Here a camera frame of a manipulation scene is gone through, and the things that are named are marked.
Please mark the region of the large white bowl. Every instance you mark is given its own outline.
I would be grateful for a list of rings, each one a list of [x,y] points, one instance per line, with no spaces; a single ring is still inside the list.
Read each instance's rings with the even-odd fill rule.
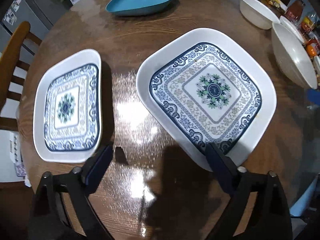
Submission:
[[[313,64],[299,40],[280,23],[273,22],[272,48],[279,69],[299,87],[317,89]]]

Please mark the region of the small patterned square plate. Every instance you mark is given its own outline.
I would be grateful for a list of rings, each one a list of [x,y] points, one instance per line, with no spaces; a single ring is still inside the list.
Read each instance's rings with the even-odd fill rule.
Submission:
[[[102,135],[101,57],[81,50],[49,68],[37,87],[33,141],[39,157],[54,163],[83,163]]]

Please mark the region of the small white ramekin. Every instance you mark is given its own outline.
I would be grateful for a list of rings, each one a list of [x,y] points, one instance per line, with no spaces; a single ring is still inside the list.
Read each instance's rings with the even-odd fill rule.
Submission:
[[[305,38],[304,36],[301,34],[301,32],[298,30],[298,28],[292,23],[290,22],[287,18],[285,18],[284,16],[280,16],[279,18],[280,23],[287,29],[289,30],[291,33],[293,33],[293,35],[295,35],[295,37],[300,41],[300,43],[302,45],[305,44]]]

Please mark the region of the medium white bowl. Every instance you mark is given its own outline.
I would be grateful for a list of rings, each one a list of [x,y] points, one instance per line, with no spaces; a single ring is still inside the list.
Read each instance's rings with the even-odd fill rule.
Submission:
[[[258,0],[240,0],[240,12],[246,20],[260,29],[271,29],[273,22],[280,24],[276,14]]]

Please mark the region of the blue dish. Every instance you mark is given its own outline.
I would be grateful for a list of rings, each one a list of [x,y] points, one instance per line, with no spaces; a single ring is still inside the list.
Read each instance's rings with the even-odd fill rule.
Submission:
[[[143,16],[164,10],[172,0],[111,0],[106,11],[116,16]]]

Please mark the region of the orange fruit front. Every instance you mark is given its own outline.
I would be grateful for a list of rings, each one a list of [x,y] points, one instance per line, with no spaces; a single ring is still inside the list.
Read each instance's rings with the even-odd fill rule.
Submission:
[[[307,45],[306,46],[306,51],[307,51],[307,54],[310,57],[314,57],[314,56],[318,55],[318,48],[317,48],[317,45],[315,43],[311,43],[311,44]]]

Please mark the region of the vinegar bottle yellow cap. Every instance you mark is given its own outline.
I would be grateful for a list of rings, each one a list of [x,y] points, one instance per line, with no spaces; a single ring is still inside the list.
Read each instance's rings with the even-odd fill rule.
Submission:
[[[315,11],[311,11],[308,14],[306,14],[302,19],[300,24],[301,29],[308,34],[311,31],[313,31],[313,29],[317,24],[317,21],[318,21],[317,13]]]

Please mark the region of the red sauce bottle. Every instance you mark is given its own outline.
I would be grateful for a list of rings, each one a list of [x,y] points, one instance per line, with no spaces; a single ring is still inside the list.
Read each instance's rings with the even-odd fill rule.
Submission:
[[[302,0],[295,0],[285,12],[285,17],[293,22],[298,22],[302,15],[305,3]]]

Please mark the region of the yellow snack packet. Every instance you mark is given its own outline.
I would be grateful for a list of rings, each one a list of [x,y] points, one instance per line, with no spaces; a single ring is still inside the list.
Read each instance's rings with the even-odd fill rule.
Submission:
[[[286,12],[287,6],[281,0],[267,0],[268,4],[280,12]]]

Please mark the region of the left wooden chair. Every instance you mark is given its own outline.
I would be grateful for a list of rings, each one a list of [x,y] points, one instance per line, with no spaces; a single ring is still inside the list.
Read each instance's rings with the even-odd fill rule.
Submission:
[[[31,31],[31,25],[27,21],[23,21],[17,27],[11,36],[0,60],[0,104],[1,108],[4,107],[7,99],[15,100],[17,102],[21,99],[21,94],[9,90],[11,83],[17,85],[24,85],[24,79],[14,75],[14,70],[19,67],[28,71],[30,64],[20,60],[20,52],[23,42],[30,40],[37,46],[40,46],[42,40],[38,38]]]

